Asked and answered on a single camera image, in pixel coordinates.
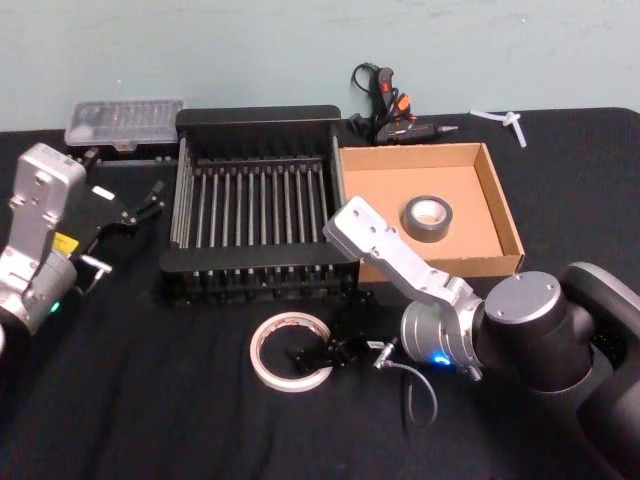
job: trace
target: black cylindrical joint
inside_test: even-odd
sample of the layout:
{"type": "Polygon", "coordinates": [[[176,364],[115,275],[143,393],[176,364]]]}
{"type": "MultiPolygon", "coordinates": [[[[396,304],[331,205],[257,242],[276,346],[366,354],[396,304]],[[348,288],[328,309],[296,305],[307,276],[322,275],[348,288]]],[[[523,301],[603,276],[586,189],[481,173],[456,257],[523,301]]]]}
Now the black cylindrical joint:
{"type": "Polygon", "coordinates": [[[558,392],[589,373],[589,346],[576,334],[573,307],[555,277],[543,272],[509,277],[489,293],[485,312],[496,348],[530,387],[558,392]]]}

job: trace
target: screw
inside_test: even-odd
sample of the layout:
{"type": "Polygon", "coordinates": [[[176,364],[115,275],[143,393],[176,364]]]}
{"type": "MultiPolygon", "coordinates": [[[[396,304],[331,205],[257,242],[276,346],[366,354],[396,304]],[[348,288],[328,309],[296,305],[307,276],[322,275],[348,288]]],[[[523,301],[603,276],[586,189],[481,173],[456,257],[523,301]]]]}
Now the screw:
{"type": "Polygon", "coordinates": [[[469,378],[474,382],[482,380],[482,372],[476,367],[467,367],[467,375],[469,375],[469,378]]]}

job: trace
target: light blue wall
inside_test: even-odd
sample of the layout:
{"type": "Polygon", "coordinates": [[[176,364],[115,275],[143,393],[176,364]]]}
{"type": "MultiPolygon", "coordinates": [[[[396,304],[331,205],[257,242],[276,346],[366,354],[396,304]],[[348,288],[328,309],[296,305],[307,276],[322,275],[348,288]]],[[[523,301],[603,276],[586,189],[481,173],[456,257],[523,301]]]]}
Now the light blue wall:
{"type": "Polygon", "coordinates": [[[417,113],[640,106],[637,0],[2,0],[0,130],[81,100],[334,103],[366,60],[417,113]]]}

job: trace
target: black metal rack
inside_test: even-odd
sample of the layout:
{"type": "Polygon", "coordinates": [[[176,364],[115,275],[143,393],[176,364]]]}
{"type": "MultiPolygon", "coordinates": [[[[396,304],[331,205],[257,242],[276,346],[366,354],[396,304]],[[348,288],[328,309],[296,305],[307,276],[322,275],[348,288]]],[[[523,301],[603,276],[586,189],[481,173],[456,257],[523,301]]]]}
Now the black metal rack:
{"type": "Polygon", "coordinates": [[[170,248],[179,303],[353,289],[358,265],[322,227],[343,201],[334,106],[183,110],[170,248]]]}

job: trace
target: roll of tape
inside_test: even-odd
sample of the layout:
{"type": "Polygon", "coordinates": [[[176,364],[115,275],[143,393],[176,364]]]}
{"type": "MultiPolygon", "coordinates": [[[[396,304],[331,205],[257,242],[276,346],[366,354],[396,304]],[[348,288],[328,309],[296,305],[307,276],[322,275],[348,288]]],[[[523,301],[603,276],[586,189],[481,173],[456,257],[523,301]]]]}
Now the roll of tape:
{"type": "Polygon", "coordinates": [[[306,377],[289,379],[278,377],[271,373],[260,359],[260,351],[262,350],[264,342],[269,338],[269,335],[279,328],[289,326],[306,327],[321,337],[325,342],[329,340],[329,336],[331,335],[329,327],[312,315],[300,312],[287,312],[275,315],[260,325],[251,338],[251,344],[249,346],[251,364],[258,378],[268,387],[286,393],[306,392],[324,382],[329,377],[333,367],[321,368],[306,377]]]}
{"type": "Polygon", "coordinates": [[[449,232],[453,210],[447,202],[433,195],[415,197],[402,212],[402,227],[414,240],[433,243],[449,232]]]}

